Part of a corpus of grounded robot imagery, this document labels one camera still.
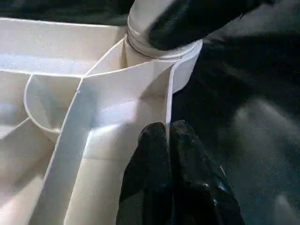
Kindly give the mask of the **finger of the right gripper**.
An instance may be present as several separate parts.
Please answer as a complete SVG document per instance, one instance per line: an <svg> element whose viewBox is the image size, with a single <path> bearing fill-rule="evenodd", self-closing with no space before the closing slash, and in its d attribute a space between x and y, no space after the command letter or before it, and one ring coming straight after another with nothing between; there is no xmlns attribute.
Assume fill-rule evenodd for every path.
<svg viewBox="0 0 300 225"><path fill-rule="evenodd" d="M175 0L151 25L151 46L169 51L202 39L273 0Z"/></svg>

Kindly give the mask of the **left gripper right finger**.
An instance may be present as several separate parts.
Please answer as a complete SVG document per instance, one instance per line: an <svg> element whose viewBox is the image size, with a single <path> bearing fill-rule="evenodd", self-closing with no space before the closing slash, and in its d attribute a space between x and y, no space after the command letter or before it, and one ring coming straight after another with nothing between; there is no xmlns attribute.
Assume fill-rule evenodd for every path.
<svg viewBox="0 0 300 225"><path fill-rule="evenodd" d="M178 225L242 225L226 175L184 120L171 125L170 156Z"/></svg>

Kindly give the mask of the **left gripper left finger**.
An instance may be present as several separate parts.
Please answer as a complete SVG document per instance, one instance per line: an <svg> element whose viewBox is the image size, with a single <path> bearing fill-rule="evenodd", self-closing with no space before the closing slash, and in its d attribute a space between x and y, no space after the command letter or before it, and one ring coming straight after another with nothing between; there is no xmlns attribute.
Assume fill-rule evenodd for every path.
<svg viewBox="0 0 300 225"><path fill-rule="evenodd" d="M147 125L124 171L119 197L119 224L168 225L173 185L165 126Z"/></svg>

